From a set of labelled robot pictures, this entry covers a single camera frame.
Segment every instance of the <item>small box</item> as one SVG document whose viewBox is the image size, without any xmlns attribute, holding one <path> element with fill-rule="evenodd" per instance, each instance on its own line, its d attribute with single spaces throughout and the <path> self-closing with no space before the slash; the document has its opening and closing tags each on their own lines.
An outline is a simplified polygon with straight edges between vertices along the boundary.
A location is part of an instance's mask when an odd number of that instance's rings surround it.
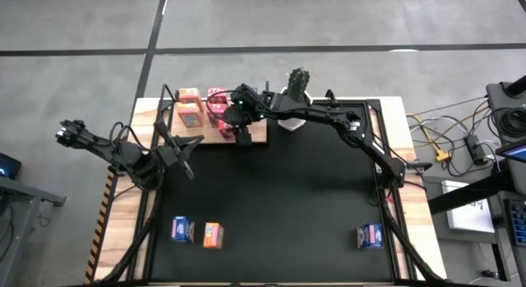
<svg viewBox="0 0 526 287">
<path fill-rule="evenodd" d="M 195 224 L 185 216 L 173 217 L 172 240 L 176 242 L 194 243 Z"/>
<path fill-rule="evenodd" d="M 219 225 L 219 223 L 207 222 L 203 247 L 221 249 L 223 247 L 223 235 L 223 226 Z"/>
<path fill-rule="evenodd" d="M 227 89 L 223 87 L 209 88 L 208 89 L 208 97 L 209 97 L 208 102 L 215 103 L 215 104 L 227 104 L 227 100 L 228 100 L 227 93 L 224 93 L 226 90 Z M 221 93 L 221 94 L 217 94 L 214 97 L 210 98 L 210 96 L 216 93 Z"/>
<path fill-rule="evenodd" d="M 226 104 L 209 104 L 209 106 L 210 110 L 212 110 L 212 113 L 219 116 L 220 118 L 223 117 L 224 110 L 226 110 L 228 107 Z M 220 119 L 217 119 L 212 113 L 206 113 L 208 115 L 208 119 L 210 120 L 210 124 L 212 127 L 219 127 Z"/>
<path fill-rule="evenodd" d="M 219 132 L 226 140 L 232 140 L 235 137 L 232 126 L 222 120 L 219 120 Z"/>
<path fill-rule="evenodd" d="M 203 127 L 203 113 L 195 103 L 177 103 L 178 115 L 187 127 Z"/>
<path fill-rule="evenodd" d="M 195 103 L 199 106 L 199 110 L 203 112 L 203 104 L 201 103 L 201 93 L 197 88 L 179 89 L 179 101 L 182 103 Z"/>
<path fill-rule="evenodd" d="M 368 249 L 384 247 L 384 239 L 382 238 L 381 225 L 362 225 L 357 228 L 358 232 L 358 248 Z"/>
</svg>

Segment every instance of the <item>wooden table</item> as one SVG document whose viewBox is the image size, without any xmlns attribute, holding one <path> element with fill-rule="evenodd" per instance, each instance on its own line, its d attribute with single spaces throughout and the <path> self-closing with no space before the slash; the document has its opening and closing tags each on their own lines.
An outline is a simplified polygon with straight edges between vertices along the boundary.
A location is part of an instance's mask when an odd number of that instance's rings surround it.
<svg viewBox="0 0 526 287">
<path fill-rule="evenodd" d="M 343 97 L 339 99 L 380 100 L 390 147 L 408 161 L 416 159 L 413 141 L 405 118 L 404 105 L 400 97 Z M 159 99 L 157 98 L 138 99 L 134 109 L 131 126 L 144 146 L 149 146 L 152 140 L 153 123 L 155 121 L 158 102 Z M 371 118 L 375 133 L 380 134 L 376 113 L 371 111 Z M 174 120 L 175 119 L 178 119 L 176 113 L 174 114 Z M 258 128 L 256 133 L 263 129 L 265 128 Z M 195 130 L 184 127 L 175 127 L 173 134 L 177 133 L 181 137 L 193 136 L 195 135 L 194 131 Z M 252 130 L 252 135 L 255 141 L 262 140 L 263 138 L 263 136 L 254 135 L 254 130 Z M 416 175 L 407 175 L 406 179 L 422 184 L 421 178 Z M 111 200 L 111 198 L 113 198 L 111 193 L 113 189 L 114 195 L 131 186 L 132 182 L 128 177 L 119 177 L 117 181 L 116 175 L 112 173 L 108 174 L 99 218 L 93 237 L 93 245 L 89 255 L 88 269 L 85 273 L 85 283 L 89 283 L 93 279 L 98 280 L 104 278 L 113 269 L 132 242 L 141 202 L 141 191 L 138 188 L 133 188 L 129 192 L 123 193 L 118 199 Z M 405 184 L 404 187 L 399 190 L 399 194 L 411 243 L 431 269 L 437 275 L 446 278 L 435 228 L 433 227 L 431 214 L 427 205 L 426 193 L 420 187 Z M 150 192 L 146 207 L 146 217 L 152 207 L 154 196 L 155 192 Z M 392 205 L 391 212 L 393 214 L 395 212 Z M 148 238 L 143 242 L 141 250 L 137 255 L 134 275 L 136 279 L 141 278 L 144 269 L 147 239 Z M 408 278 L 408 268 L 405 262 L 404 250 L 398 240 L 395 241 L 395 247 L 400 274 L 403 278 Z"/>
</svg>

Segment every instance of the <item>gray floor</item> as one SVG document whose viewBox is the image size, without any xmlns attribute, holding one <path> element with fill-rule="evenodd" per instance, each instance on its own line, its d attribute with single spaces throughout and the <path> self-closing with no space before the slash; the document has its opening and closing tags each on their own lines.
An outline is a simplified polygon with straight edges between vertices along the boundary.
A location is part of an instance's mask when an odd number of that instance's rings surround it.
<svg viewBox="0 0 526 287">
<path fill-rule="evenodd" d="M 146 48 L 159 0 L 0 0 L 0 50 Z M 168 0 L 158 48 L 270 45 L 526 43 L 526 13 L 517 0 Z M 35 223 L 20 286 L 81 283 L 99 209 L 106 164 L 54 142 L 58 123 L 82 118 L 107 134 L 127 121 L 143 56 L 0 58 L 0 151 L 24 163 L 21 180 L 67 195 L 52 219 Z M 172 88 L 278 90 L 297 66 L 322 95 L 400 95 L 419 112 L 484 95 L 490 82 L 526 73 L 526 50 L 413 53 L 282 53 L 156 56 L 145 96 Z M 478 102 L 435 114 L 462 118 Z M 433 125 L 444 130 L 446 123 Z M 452 137 L 461 137 L 455 131 Z M 482 139 L 494 138 L 482 126 Z M 455 157 L 460 166 L 467 159 Z M 423 160 L 432 150 L 418 149 Z M 445 175 L 434 167 L 432 175 Z M 472 178 L 484 173 L 472 174 Z M 450 279 L 468 283 L 495 269 L 489 245 L 439 241 Z M 510 265 L 514 272 L 513 255 Z M 480 280 L 481 285 L 498 285 Z M 519 286 L 518 277 L 513 284 Z"/>
</svg>

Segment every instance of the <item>cactus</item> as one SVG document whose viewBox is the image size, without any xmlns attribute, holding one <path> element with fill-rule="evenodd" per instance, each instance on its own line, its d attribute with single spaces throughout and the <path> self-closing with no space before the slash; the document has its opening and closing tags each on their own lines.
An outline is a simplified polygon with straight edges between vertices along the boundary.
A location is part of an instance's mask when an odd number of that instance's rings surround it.
<svg viewBox="0 0 526 287">
<path fill-rule="evenodd" d="M 307 102 L 305 90 L 311 75 L 301 68 L 294 69 L 288 77 L 288 87 L 285 94 L 296 102 Z"/>
</svg>

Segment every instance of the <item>potted plant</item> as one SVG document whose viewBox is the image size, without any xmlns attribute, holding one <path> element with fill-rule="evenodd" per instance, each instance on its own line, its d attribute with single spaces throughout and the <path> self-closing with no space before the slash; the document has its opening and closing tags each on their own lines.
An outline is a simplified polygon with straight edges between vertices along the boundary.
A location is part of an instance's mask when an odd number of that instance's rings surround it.
<svg viewBox="0 0 526 287">
<path fill-rule="evenodd" d="M 312 101 L 311 96 L 307 93 L 307 84 L 311 75 L 308 71 L 301 68 L 294 69 L 288 76 L 288 86 L 281 90 L 281 94 L 287 95 L 298 103 L 309 105 Z M 305 124 L 304 119 L 290 118 L 287 120 L 278 120 L 278 124 L 289 130 L 294 131 Z"/>
</svg>

